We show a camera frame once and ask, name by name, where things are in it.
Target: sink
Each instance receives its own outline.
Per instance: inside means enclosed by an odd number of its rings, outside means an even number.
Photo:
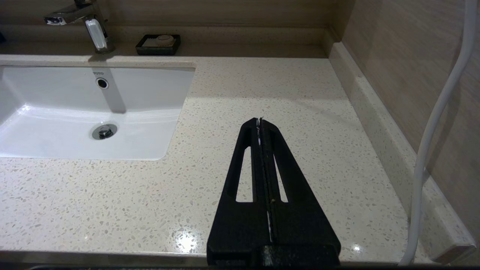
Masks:
[[[194,71],[0,67],[0,157],[161,159]]]

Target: speckled countertop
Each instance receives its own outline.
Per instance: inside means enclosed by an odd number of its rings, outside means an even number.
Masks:
[[[397,262],[407,216],[328,59],[0,55],[2,65],[195,67],[159,161],[0,159],[0,250],[204,256],[240,126],[282,132],[341,261]],[[416,262],[429,262],[422,247]]]

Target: soap dish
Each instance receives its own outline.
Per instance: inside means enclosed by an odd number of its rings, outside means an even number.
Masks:
[[[135,46],[139,55],[174,55],[180,46],[180,35],[170,35],[174,42],[169,46],[157,45],[155,40],[163,35],[145,35]]]

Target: countertop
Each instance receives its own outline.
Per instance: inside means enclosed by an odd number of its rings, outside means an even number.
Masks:
[[[196,68],[161,160],[0,159],[2,251],[205,256],[240,126],[264,117],[332,224],[342,262],[403,255],[407,216],[328,59],[0,55],[0,64]],[[416,262],[430,262],[421,246]]]

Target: sink drain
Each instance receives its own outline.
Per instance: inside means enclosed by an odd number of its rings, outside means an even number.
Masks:
[[[95,140],[110,138],[117,132],[117,129],[117,126],[114,124],[101,125],[93,131],[92,137]]]

